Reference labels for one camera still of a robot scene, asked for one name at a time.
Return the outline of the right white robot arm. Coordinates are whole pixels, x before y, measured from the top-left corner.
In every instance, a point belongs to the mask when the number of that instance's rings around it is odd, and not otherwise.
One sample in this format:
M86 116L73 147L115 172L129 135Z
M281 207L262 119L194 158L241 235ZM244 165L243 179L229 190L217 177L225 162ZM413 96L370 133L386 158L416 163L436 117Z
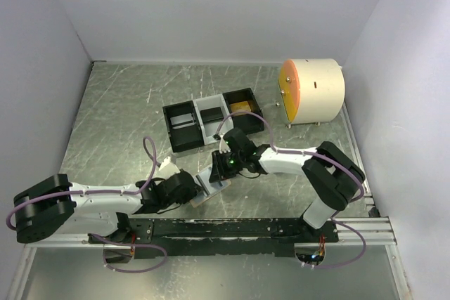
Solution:
M212 153L210 183L225 181L242 170L252 174L303 173L316 192L316 199L301 216L299 236L313 242L323 225L356 197L364 196L364 172L334 143L324 141L316 148L289 149L275 145L255 145L238 128L225 133L219 149Z

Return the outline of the three-compartment black white tray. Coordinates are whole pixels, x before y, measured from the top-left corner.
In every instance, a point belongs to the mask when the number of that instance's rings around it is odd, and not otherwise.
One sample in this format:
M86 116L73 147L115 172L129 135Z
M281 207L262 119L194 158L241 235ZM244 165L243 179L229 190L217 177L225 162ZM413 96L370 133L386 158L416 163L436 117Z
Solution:
M229 91L162 108L173 152L185 152L216 143L214 138L220 123L221 132L238 127L245 134L264 130L264 123L253 114L262 115L250 88Z

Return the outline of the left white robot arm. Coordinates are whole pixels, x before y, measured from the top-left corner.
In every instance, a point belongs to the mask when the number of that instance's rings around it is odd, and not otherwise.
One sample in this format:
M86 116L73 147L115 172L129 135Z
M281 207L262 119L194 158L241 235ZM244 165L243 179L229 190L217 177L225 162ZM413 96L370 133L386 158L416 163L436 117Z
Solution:
M67 175L56 174L14 197L7 225L21 244L55 234L92 233L122 243L131 235L131 215L163 212L190 202L200 191L196 179L184 170L112 187L71 183Z

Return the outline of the tan leather card holder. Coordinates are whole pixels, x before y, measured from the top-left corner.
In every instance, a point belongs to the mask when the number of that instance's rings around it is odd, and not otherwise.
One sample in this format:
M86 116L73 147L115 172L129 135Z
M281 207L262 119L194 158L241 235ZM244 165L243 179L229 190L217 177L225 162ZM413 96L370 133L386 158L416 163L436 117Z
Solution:
M209 166L200 171L195 177L194 181L200 186L200 192L190 200L191 206L196 208L205 203L215 195L218 195L222 190L231 185L230 180L209 182L212 167Z

